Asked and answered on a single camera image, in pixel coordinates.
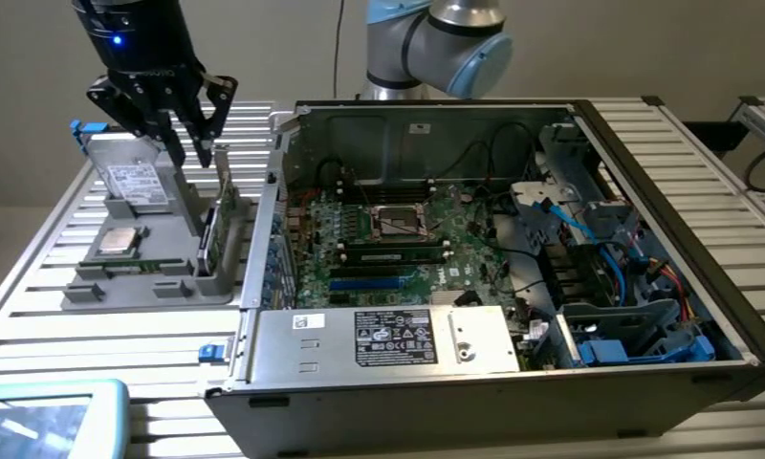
motherboard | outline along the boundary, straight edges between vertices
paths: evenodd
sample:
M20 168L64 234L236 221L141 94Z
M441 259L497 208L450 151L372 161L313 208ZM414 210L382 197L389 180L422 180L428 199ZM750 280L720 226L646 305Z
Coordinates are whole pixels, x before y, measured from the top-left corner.
M297 308L513 305L506 260L472 231L478 193L460 185L298 193L286 218Z

white wall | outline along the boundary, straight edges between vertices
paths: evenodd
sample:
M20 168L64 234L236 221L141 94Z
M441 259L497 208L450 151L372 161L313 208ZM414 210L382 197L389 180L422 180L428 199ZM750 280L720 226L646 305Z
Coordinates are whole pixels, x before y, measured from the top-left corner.
M688 118L765 95L765 0L502 0L516 51L494 96L660 95ZM240 99L326 98L338 0L185 0L196 53ZM340 95L365 74L366 2L346 0ZM69 0L0 0L0 206L52 204L81 165L73 118L101 73Z

warning label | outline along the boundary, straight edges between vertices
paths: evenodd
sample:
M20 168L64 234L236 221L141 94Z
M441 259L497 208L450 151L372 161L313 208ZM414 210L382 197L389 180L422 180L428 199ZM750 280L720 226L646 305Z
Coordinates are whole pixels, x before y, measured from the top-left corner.
M356 360L360 366L436 363L428 309L354 313Z
M152 165L109 165L106 170L130 205L166 204L166 194Z

green circuit board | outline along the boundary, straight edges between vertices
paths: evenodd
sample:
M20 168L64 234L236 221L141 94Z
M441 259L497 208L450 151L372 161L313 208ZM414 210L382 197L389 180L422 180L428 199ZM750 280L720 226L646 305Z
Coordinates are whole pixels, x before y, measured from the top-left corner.
M426 234L402 231L382 241L378 230L374 234L370 206L345 205L325 191L308 199L293 200L289 229L298 279L297 308L452 304L456 294L464 291L474 291L485 305L514 304L509 279L498 275L505 258L466 229L478 202L462 204L460 194L458 188L442 186L421 203ZM332 269L341 266L338 243L385 245L397 238L426 242L446 240L450 242L446 250L453 254L444 264L401 267L396 289L330 291ZM486 278L481 273L482 264L488 269ZM334 293L344 300L340 304L332 302Z

robotic arm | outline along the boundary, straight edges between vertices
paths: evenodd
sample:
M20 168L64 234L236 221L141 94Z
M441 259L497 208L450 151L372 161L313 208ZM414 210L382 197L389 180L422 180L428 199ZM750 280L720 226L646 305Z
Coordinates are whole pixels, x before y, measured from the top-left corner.
M106 67L88 97L137 137L162 142L181 166L186 155L169 119L174 112L206 167L238 82L206 73L178 0L73 0L73 8ZM209 118L198 102L201 87L216 107Z
M361 98L426 98L425 84L478 98L502 76L513 40L498 0L370 0Z

